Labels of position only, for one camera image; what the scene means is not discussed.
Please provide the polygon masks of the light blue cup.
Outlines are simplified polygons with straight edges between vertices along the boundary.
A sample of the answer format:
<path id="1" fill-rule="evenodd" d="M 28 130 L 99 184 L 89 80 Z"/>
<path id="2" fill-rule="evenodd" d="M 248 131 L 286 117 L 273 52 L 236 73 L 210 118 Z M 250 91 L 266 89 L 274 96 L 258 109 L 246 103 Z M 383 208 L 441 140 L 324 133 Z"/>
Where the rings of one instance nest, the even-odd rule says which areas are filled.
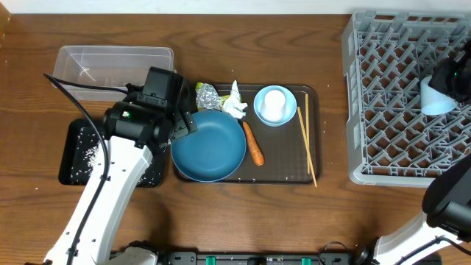
<path id="1" fill-rule="evenodd" d="M 420 83 L 421 112 L 427 116 L 449 113 L 457 106 L 456 100 L 438 92 L 429 85 L 432 76 L 425 77 Z"/>

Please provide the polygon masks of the dark blue plate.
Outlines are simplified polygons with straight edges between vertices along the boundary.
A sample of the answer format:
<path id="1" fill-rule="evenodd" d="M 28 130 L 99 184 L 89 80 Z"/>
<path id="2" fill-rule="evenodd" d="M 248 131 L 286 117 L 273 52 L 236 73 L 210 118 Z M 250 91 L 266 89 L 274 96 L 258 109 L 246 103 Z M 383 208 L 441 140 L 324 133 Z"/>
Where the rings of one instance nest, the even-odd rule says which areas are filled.
<path id="1" fill-rule="evenodd" d="M 178 171 L 190 180 L 212 183 L 235 172 L 244 161 L 247 141 L 238 120 L 216 110 L 193 115 L 197 131 L 171 145 Z"/>

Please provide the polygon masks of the light blue bowl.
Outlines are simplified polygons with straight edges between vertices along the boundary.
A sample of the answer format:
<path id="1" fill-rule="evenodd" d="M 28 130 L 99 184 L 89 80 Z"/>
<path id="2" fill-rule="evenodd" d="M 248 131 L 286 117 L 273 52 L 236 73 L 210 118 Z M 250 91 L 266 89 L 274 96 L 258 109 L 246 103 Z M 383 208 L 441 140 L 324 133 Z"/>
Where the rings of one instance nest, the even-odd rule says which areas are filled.
<path id="1" fill-rule="evenodd" d="M 260 115 L 260 109 L 261 105 L 263 102 L 263 98 L 265 97 L 265 94 L 270 91 L 278 89 L 282 91 L 285 96 L 286 96 L 286 106 L 285 106 L 285 112 L 283 118 L 278 122 L 278 123 L 271 123 L 263 119 L 263 117 Z M 255 99 L 253 102 L 253 108 L 255 111 L 256 116 L 266 125 L 269 125 L 271 127 L 279 127 L 281 125 L 284 125 L 288 121 L 290 121 L 293 117 L 294 114 L 297 112 L 297 100 L 294 97 L 294 94 L 287 88 L 279 85 L 270 85 L 266 86 L 265 88 L 262 88 L 257 94 L 255 95 Z"/>

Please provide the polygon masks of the wooden chopstick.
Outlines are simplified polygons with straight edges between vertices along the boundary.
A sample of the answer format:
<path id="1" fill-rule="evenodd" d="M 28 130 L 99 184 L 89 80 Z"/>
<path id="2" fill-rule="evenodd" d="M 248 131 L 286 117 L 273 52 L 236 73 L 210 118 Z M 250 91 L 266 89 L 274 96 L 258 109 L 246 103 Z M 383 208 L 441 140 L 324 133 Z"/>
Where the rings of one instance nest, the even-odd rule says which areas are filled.
<path id="1" fill-rule="evenodd" d="M 308 94 L 305 94 L 305 132 L 306 132 L 306 140 L 307 140 L 307 146 L 308 146 L 308 151 L 310 151 L 310 129 L 309 129 L 309 98 Z M 308 158 L 308 174 L 311 173 L 310 170 L 310 162 L 311 160 Z"/>
<path id="2" fill-rule="evenodd" d="M 306 151 L 307 158 L 308 158 L 309 172 L 311 173 L 311 176 L 312 176 L 312 179 L 313 179 L 313 182 L 314 182 L 314 186 L 317 187 L 316 175 L 315 175 L 315 171 L 314 171 L 314 165 L 313 165 L 313 161 L 312 161 L 312 157 L 311 157 L 311 151 L 310 151 L 310 145 L 309 145 L 309 141 L 308 141 L 308 127 L 307 127 L 306 123 L 304 122 L 304 119 L 302 117 L 302 111 L 301 111 L 300 107 L 297 108 L 297 114 L 298 114 L 298 117 L 299 117 L 299 120 L 300 120 L 300 126 L 301 126 L 301 130 L 302 130 L 302 137 L 303 137 L 303 141 L 304 141 L 304 145 L 305 145 L 305 151 Z"/>

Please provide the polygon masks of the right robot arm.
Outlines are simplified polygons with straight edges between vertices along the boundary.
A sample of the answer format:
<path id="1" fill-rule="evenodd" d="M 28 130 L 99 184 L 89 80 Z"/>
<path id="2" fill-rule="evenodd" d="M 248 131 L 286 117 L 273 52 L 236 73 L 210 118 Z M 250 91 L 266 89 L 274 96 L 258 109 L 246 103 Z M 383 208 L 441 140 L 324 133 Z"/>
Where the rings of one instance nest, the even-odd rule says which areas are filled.
<path id="1" fill-rule="evenodd" d="M 450 112 L 470 102 L 470 42 L 457 60 L 444 59 L 420 83 L 421 111 L 425 115 Z M 399 230 L 377 238 L 357 254 L 355 264 L 414 264 L 432 252 L 470 242 L 470 156 L 462 158 L 428 187 L 422 211 Z"/>

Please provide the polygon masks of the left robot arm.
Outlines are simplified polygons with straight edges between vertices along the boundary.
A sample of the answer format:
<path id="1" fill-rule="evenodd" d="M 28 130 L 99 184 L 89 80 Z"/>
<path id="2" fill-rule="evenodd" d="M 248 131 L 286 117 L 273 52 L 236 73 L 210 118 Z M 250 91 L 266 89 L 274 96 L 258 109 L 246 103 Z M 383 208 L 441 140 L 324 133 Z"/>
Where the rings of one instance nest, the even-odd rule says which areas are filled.
<path id="1" fill-rule="evenodd" d="M 187 80 L 151 67 L 144 85 L 132 88 L 104 114 L 97 130 L 99 154 L 82 196 L 45 264 L 156 264 L 157 254 L 131 247 L 110 258 L 130 197 L 155 154 L 196 132 Z"/>

